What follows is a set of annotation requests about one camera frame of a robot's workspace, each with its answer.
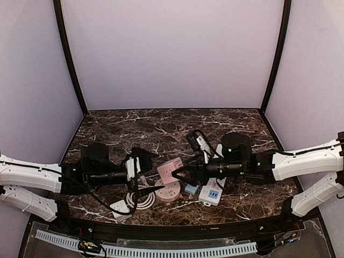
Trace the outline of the pink cube socket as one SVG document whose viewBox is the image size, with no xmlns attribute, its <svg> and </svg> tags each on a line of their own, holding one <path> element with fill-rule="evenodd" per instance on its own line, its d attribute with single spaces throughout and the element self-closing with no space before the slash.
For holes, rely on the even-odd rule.
<svg viewBox="0 0 344 258">
<path fill-rule="evenodd" d="M 160 175 L 163 184 L 170 184 L 178 181 L 172 176 L 172 172 L 183 166 L 183 162 L 180 157 L 169 160 L 157 167 L 157 172 Z"/>
</svg>

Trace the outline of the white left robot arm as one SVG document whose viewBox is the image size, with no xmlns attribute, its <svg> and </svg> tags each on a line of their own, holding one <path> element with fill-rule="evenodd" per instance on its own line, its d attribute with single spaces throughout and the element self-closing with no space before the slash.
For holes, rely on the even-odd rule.
<svg viewBox="0 0 344 258">
<path fill-rule="evenodd" d="M 109 159 L 105 144 L 94 142 L 81 149 L 75 163 L 39 164 L 19 161 L 1 155 L 1 202 L 6 202 L 45 221 L 55 222 L 70 218 L 69 205 L 60 200 L 43 198 L 27 188 L 43 189 L 62 195 L 92 195 L 91 189 L 126 185 L 135 197 L 133 210 L 138 209 L 138 198 L 162 189 L 161 185 L 140 188 L 138 177 L 151 171 L 157 154 L 142 148 L 132 148 L 121 165 Z"/>
</svg>

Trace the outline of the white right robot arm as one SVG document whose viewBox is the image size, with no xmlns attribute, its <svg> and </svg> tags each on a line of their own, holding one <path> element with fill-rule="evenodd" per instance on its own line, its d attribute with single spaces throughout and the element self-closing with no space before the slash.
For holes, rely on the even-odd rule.
<svg viewBox="0 0 344 258">
<path fill-rule="evenodd" d="M 172 176 L 192 186 L 206 184 L 210 178 L 243 177 L 248 183 L 265 185 L 325 173 L 313 186 L 283 202 L 281 215 L 285 218 L 301 218 L 343 192 L 342 132 L 323 145 L 290 152 L 269 149 L 253 153 L 250 138 L 237 132 L 222 136 L 220 151 L 209 144 L 200 130 L 190 132 L 187 140 L 194 151 L 203 152 L 204 159 L 174 170 Z"/>
</svg>

